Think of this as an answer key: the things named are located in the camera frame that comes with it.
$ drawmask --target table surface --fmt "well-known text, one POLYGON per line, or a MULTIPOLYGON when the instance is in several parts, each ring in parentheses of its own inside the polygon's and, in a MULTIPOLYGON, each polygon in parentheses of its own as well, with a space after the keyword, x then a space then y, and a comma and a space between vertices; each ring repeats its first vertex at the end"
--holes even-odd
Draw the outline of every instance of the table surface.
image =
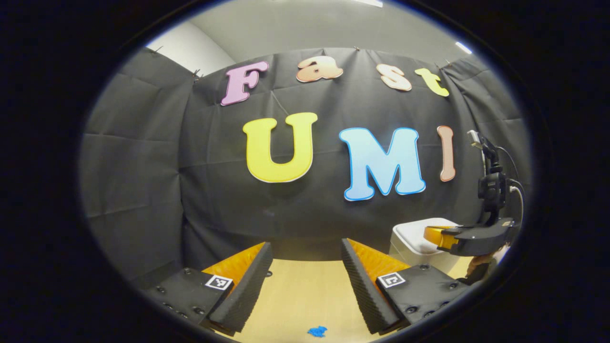
MULTIPOLYGON (((471 259, 460 258, 449 276, 464 277, 471 259)), ((325 343, 364 343, 381 337, 368 332, 343 261, 274 259, 269 270, 273 275, 263 282, 246 325, 231 339, 243 343, 320 339, 325 343), (318 326, 327 328, 324 338, 307 333, 318 326)))

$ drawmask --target yellow letter u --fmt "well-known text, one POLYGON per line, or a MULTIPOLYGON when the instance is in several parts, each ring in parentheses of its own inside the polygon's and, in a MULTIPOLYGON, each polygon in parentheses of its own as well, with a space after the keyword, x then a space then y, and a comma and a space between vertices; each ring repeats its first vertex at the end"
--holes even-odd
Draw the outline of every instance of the yellow letter u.
POLYGON ((273 118, 249 121, 243 126, 248 136, 246 163, 252 175, 265 182, 290 182, 305 175, 314 160, 311 126, 318 120, 315 113, 303 112, 286 117, 295 138, 295 155, 288 163, 277 164, 271 159, 271 129, 277 125, 273 118))

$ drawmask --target white container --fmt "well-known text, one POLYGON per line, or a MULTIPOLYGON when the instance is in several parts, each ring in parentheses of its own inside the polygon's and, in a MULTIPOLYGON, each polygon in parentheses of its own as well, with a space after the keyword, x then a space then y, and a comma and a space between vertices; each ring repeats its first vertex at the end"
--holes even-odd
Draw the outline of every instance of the white container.
POLYGON ((389 255, 408 265, 429 264, 445 274, 459 260, 459 256, 437 250, 436 245, 423 237, 426 226, 456 226, 444 218, 429 218, 398 224, 392 230, 389 255))

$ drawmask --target ceiling light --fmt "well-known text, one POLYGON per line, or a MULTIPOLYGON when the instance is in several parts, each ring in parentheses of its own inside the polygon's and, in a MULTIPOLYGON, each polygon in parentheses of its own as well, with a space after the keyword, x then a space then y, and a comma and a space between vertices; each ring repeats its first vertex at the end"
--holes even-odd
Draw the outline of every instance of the ceiling light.
POLYGON ((361 2, 361 3, 367 4, 367 5, 383 7, 383 2, 381 2, 379 0, 354 0, 354 1, 361 2))
POLYGON ((456 45, 459 46, 460 49, 464 50, 467 54, 472 53, 472 51, 470 49, 466 48, 462 43, 456 42, 456 45))

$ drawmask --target letter m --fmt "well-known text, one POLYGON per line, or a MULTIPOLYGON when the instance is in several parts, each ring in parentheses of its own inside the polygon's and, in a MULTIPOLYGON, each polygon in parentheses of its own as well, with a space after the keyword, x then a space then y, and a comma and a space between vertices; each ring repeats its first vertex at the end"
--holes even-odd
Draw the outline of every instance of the letter m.
POLYGON ((369 172, 383 195, 390 193, 397 170, 400 178, 396 193, 412 194, 426 189, 417 158, 417 137, 417 131, 413 129, 396 129, 386 153, 367 129, 341 131, 339 138, 350 150, 351 185, 345 191, 345 199, 366 200, 375 195, 375 189, 368 185, 369 172))

